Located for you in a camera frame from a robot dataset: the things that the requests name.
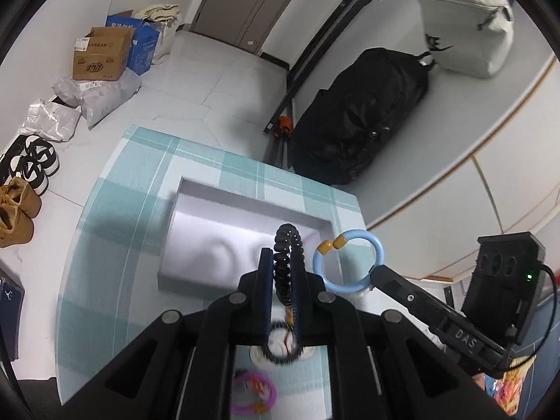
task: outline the black duffel bag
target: black duffel bag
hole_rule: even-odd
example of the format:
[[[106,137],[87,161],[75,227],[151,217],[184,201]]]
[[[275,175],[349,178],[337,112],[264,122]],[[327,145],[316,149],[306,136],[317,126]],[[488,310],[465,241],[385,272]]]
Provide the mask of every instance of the black duffel bag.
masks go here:
[[[426,94],[427,55],[368,49],[319,90],[289,140],[296,174],[326,185],[356,178]]]

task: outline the door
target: door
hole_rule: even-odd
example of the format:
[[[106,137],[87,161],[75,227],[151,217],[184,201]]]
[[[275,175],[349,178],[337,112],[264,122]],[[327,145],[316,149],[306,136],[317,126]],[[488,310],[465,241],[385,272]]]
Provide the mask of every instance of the door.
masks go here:
[[[191,31],[256,52],[290,0],[203,0]]]

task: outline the table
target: table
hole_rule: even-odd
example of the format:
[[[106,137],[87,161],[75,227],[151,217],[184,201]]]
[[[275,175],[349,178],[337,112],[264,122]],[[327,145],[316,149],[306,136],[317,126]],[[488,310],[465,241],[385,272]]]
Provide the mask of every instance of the table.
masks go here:
[[[158,290],[163,241],[182,177],[327,219],[336,235],[365,228],[351,194],[236,154],[131,126],[97,179],[68,251],[55,352],[62,402],[163,311],[187,314],[209,304]],[[349,242],[338,255],[345,282],[363,277],[374,261],[369,244],[360,240]],[[238,353],[237,359],[238,364],[250,364],[247,352]],[[330,414],[324,349],[288,372],[278,370],[274,382],[284,415],[324,419]]]

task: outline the white box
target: white box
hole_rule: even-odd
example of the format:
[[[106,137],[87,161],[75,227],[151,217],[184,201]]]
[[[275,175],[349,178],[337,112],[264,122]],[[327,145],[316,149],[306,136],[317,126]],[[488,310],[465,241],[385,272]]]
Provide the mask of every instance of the white box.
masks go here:
[[[297,227],[305,267],[312,271],[315,248],[335,237],[330,221],[299,211],[182,179],[160,271],[160,289],[215,299],[237,289],[244,273],[257,270],[260,250],[274,246],[278,227]],[[324,257],[329,280],[342,284],[336,251]]]

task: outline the metal screw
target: metal screw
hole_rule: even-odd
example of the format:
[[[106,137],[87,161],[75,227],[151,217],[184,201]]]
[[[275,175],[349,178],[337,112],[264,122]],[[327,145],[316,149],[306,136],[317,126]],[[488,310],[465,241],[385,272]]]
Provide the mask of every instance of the metal screw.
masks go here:
[[[161,315],[161,319],[164,324],[175,324],[180,317],[181,315],[179,312],[175,310],[165,311],[165,313]]]
[[[319,292],[317,298],[321,303],[332,303],[337,298],[337,296],[334,293],[325,290]]]
[[[397,310],[387,310],[383,313],[383,317],[391,324],[398,324],[403,319],[403,315]]]
[[[234,292],[230,295],[230,302],[232,302],[234,305],[240,305],[244,303],[245,300],[247,300],[247,295],[245,295],[243,292]]]

